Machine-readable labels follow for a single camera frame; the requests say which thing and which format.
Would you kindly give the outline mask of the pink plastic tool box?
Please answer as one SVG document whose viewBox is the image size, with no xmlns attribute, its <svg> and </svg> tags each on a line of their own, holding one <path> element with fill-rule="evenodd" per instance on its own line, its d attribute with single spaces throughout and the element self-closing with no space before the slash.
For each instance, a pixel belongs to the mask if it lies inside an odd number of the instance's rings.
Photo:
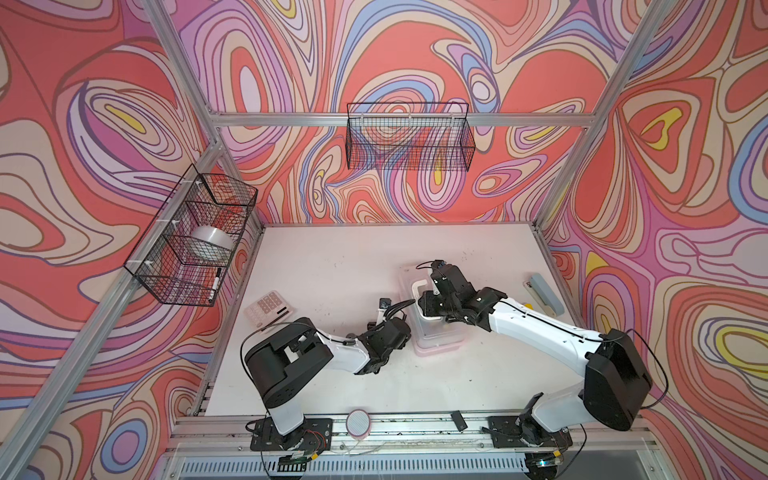
<svg viewBox="0 0 768 480">
<path fill-rule="evenodd" d="M 411 328 L 409 343 L 417 356 L 428 357 L 458 350 L 466 341 L 468 327 L 447 323 L 442 317 L 427 317 L 417 301 L 423 293 L 437 293 L 427 269 L 403 266 L 399 271 L 399 292 L 403 300 L 415 300 L 403 312 Z"/>
</svg>

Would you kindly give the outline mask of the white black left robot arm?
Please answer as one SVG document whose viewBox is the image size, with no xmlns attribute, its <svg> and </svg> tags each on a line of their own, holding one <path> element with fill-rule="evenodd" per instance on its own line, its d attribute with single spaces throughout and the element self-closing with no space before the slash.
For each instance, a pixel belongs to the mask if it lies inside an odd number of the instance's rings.
<svg viewBox="0 0 768 480">
<path fill-rule="evenodd" d="M 305 420 L 295 397 L 322 370 L 377 374 L 410 338 L 409 325 L 399 317 L 344 338 L 327 334 L 302 317 L 241 351 L 240 358 L 276 432 L 286 437 L 300 430 Z"/>
</svg>

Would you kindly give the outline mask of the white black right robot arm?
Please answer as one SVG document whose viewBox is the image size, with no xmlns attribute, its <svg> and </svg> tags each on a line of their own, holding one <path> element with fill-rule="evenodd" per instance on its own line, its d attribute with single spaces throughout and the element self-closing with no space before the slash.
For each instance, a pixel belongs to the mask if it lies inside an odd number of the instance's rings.
<svg viewBox="0 0 768 480">
<path fill-rule="evenodd" d="M 540 446 L 565 428 L 598 422 L 628 431 L 643 409 L 653 381 L 629 334 L 579 328 L 535 312 L 506 293 L 474 288 L 458 266 L 433 260 L 433 287 L 417 300 L 428 318 L 460 322 L 533 346 L 580 375 L 559 391 L 535 394 L 517 417 L 517 437 Z"/>
</svg>

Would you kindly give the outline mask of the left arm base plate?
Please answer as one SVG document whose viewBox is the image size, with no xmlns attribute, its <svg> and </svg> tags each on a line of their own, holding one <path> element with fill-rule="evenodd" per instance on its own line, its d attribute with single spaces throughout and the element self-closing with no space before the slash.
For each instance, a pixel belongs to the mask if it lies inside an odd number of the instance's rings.
<svg viewBox="0 0 768 480">
<path fill-rule="evenodd" d="M 251 434 L 250 449 L 257 452 L 322 453 L 332 443 L 331 418 L 306 418 L 298 428 L 280 434 L 271 417 L 257 419 L 245 425 Z"/>
</svg>

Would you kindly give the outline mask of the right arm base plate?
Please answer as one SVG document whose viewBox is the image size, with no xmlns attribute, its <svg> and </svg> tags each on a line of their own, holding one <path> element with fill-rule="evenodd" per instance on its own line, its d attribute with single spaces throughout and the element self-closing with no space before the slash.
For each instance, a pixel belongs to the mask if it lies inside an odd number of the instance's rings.
<svg viewBox="0 0 768 480">
<path fill-rule="evenodd" d="M 548 432 L 532 417 L 490 416 L 481 432 L 491 437 L 495 448 L 554 448 L 567 450 L 573 445 L 569 432 Z"/>
</svg>

